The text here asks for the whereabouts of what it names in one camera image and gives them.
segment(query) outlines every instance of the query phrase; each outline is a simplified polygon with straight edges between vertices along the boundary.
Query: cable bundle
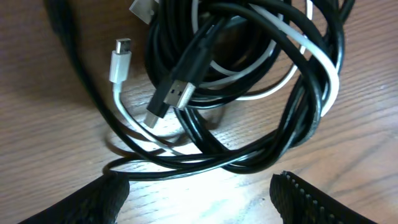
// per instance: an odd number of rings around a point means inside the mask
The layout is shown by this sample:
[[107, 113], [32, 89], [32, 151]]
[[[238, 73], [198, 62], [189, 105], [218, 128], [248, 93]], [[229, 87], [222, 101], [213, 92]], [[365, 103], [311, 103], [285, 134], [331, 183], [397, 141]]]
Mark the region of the cable bundle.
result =
[[[319, 8], [328, 23], [324, 36], [310, 20], [312, 3]], [[146, 69], [157, 88], [147, 109], [150, 118], [157, 118], [163, 117], [170, 105], [176, 107], [174, 111], [178, 120], [202, 153], [183, 155], [143, 128], [123, 108], [119, 97], [120, 83], [114, 84], [114, 99], [119, 110], [136, 130], [176, 156], [154, 156], [140, 148], [122, 131], [119, 121], [104, 104], [76, 53], [77, 35], [73, 33], [74, 29], [59, 22], [67, 20], [65, 15], [57, 17], [50, 14], [50, 18], [53, 25], [55, 23], [53, 27], [60, 35], [72, 64], [105, 120], [139, 155], [137, 157], [130, 152], [129, 156], [109, 163], [104, 172], [124, 173], [130, 180], [145, 181], [186, 177], [219, 167], [237, 174], [259, 172], [273, 165], [289, 148], [299, 146], [312, 137], [321, 117], [337, 97], [338, 74], [343, 65], [345, 49], [343, 23], [353, 5], [354, 0], [345, 0], [341, 7], [338, 0], [312, 0], [307, 2], [306, 16], [291, 6], [291, 0], [203, 0], [200, 3], [198, 0], [161, 0], [159, 11], [151, 23], [146, 46]], [[247, 20], [260, 38], [245, 35], [243, 38], [248, 42], [235, 46], [233, 56], [217, 64], [213, 60], [217, 37], [237, 18]], [[290, 22], [297, 25], [304, 35], [291, 28]], [[300, 50], [287, 35], [302, 45]], [[256, 50], [237, 63], [247, 44], [254, 44]], [[308, 61], [302, 55], [305, 48], [313, 55]], [[295, 64], [291, 71], [271, 91], [255, 95], [248, 93], [271, 69], [281, 50]], [[279, 126], [273, 132], [232, 151], [205, 128], [204, 119], [197, 110], [217, 108], [234, 100], [254, 100], [270, 95], [281, 88], [297, 68], [301, 76], [290, 94]], [[132, 161], [152, 162], [171, 170], [111, 170]]]

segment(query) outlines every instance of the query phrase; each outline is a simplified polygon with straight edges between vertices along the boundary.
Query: black cable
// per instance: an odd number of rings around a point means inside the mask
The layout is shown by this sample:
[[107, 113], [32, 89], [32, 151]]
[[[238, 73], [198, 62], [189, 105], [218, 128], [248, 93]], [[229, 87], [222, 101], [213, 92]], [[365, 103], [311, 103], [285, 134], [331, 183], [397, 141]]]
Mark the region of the black cable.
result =
[[[219, 167], [238, 174], [259, 172], [273, 165], [289, 148], [308, 140], [320, 122], [322, 96], [328, 93], [326, 72], [314, 58], [306, 61], [286, 35], [267, 19], [253, 11], [248, 3], [266, 7], [274, 14], [283, 14], [285, 23], [293, 21], [314, 44], [331, 58], [339, 71], [344, 59], [343, 22], [347, 19], [354, 4], [353, 0], [346, 0], [342, 7], [337, 9], [337, 0], [313, 0], [328, 23], [328, 31], [322, 37], [313, 23], [291, 6], [290, 0], [283, 2], [274, 0], [203, 0], [200, 10], [210, 15], [194, 35], [190, 18], [192, 1], [177, 3], [174, 0], [161, 0], [159, 13], [151, 23], [145, 52], [146, 69], [155, 87], [159, 88], [163, 80], [171, 76], [172, 71], [178, 73], [182, 67], [189, 67], [185, 63], [201, 63], [201, 58], [198, 58], [199, 61], [192, 60], [194, 56], [192, 54], [197, 54], [198, 49], [208, 50], [209, 54], [212, 54], [211, 50], [216, 42], [216, 37], [231, 16], [239, 15], [245, 18], [248, 23], [251, 23], [253, 29], [258, 29], [255, 31], [261, 33], [262, 37], [267, 35], [269, 39], [277, 42], [271, 56], [254, 71], [220, 90], [198, 88], [184, 111], [175, 110], [185, 132], [202, 154], [168, 157], [155, 156], [143, 150], [120, 129], [117, 119], [105, 105], [81, 62], [76, 44], [79, 43], [78, 34], [73, 26], [72, 12], [69, 7], [66, 7], [66, 0], [46, 0], [45, 2], [54, 31], [59, 35], [83, 86], [112, 130], [137, 154], [137, 156], [122, 157], [109, 163], [104, 168], [104, 172], [122, 173], [111, 169], [127, 162], [152, 162], [171, 169], [167, 172], [125, 173], [130, 180], [140, 181], [186, 177]], [[247, 40], [252, 40], [261, 46], [249, 53], [247, 59], [239, 64], [240, 68], [257, 60], [265, 51], [264, 44], [269, 43], [268, 41], [264, 43], [259, 39], [247, 38]], [[246, 52], [244, 49], [238, 49], [241, 46], [236, 47], [235, 52]], [[291, 92], [278, 128], [240, 149], [233, 151], [227, 149], [206, 129], [204, 119], [196, 109], [223, 106], [247, 93], [271, 69], [281, 50], [285, 51], [298, 66], [302, 75]], [[236, 62], [236, 58], [232, 57], [229, 67]], [[204, 60], [206, 64], [203, 64], [203, 68], [209, 66], [208, 59]]]

